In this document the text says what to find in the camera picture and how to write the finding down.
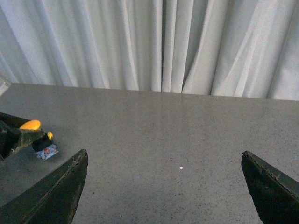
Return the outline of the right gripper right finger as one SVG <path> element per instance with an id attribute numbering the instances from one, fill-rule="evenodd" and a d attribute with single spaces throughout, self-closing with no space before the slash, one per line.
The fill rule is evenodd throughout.
<path id="1" fill-rule="evenodd" d="M 243 152 L 241 166 L 261 221 L 297 224 L 299 183 L 250 151 Z"/>

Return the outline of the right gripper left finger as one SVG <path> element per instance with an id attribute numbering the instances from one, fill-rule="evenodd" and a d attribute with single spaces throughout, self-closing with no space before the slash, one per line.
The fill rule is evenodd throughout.
<path id="1" fill-rule="evenodd" d="M 70 224 L 85 185 L 88 154 L 64 164 L 0 208 L 2 224 Z"/>

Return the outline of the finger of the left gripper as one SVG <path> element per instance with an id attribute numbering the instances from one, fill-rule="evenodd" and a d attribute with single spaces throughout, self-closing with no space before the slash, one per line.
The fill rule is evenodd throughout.
<path id="1" fill-rule="evenodd" d="M 4 161 L 7 157 L 18 153 L 23 148 L 31 146 L 35 140 L 44 135 L 44 130 L 31 131 L 20 129 L 20 126 L 27 121 L 29 121 L 29 119 L 16 117 L 6 113 L 0 114 L 1 161 Z"/>

